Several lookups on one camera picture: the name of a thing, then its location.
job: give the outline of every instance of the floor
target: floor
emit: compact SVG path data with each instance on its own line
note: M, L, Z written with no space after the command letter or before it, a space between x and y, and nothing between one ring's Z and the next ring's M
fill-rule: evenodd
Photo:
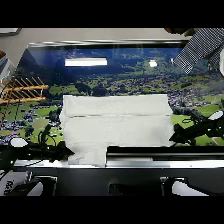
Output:
M69 40L189 39L163 28L22 28L17 36L0 37L0 49L18 65L29 43Z

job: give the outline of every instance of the striped cloth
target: striped cloth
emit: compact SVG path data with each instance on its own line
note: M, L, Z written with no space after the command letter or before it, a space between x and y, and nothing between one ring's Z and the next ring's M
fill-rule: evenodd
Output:
M203 58L208 59L213 68L219 68L220 52L223 49L224 28L201 28L189 40L174 63L187 74Z

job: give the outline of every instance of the striped sleeve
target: striped sleeve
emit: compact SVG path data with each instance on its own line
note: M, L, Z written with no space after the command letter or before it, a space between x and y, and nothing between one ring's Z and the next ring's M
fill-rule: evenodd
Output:
M224 28L201 28L189 40L174 63L188 74L200 59L212 55L223 43Z

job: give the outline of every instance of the landscape print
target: landscape print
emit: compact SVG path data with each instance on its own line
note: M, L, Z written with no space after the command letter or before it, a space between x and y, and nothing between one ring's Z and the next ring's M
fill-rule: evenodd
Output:
M56 143L63 140L59 114L63 95L129 96L168 94L173 111L173 125L182 123L191 111L198 116L210 116L224 109L224 78L217 70L208 69L206 60L200 61L186 75L173 64L182 48L99 48L99 49L41 49L28 48L17 68L18 77L41 80L49 86L43 91L47 100L9 104L0 130L0 144L8 144L12 137L38 142L38 134L47 124ZM106 66L66 67L65 59L106 58ZM1 114L6 105L0 105ZM54 144L49 138L47 144ZM224 145L221 138L206 135L196 138L197 145Z

